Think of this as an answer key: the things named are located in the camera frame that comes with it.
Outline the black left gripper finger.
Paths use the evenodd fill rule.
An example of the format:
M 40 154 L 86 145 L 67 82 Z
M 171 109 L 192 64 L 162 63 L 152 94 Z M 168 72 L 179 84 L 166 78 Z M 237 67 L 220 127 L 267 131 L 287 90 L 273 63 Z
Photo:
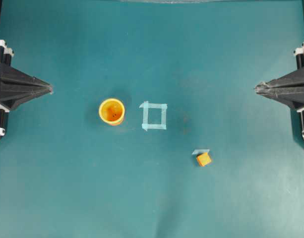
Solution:
M 0 109 L 15 110 L 21 104 L 52 92 L 52 87 L 0 87 Z
M 34 76 L 27 75 L 22 71 L 19 71 L 6 64 L 0 64 L 0 80 L 6 83 L 40 86 L 48 88 L 50 90 L 53 89 L 51 84 L 44 82 Z

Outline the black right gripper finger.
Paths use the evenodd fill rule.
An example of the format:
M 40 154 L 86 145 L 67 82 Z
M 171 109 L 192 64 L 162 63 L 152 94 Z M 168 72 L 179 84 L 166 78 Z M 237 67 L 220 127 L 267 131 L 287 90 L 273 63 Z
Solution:
M 304 107 L 304 86 L 279 88 L 256 86 L 255 92 L 258 95 L 280 102 L 293 110 Z
M 264 89 L 298 86 L 304 86 L 304 67 L 269 82 L 261 82 L 254 89 L 256 92 L 262 92 Z

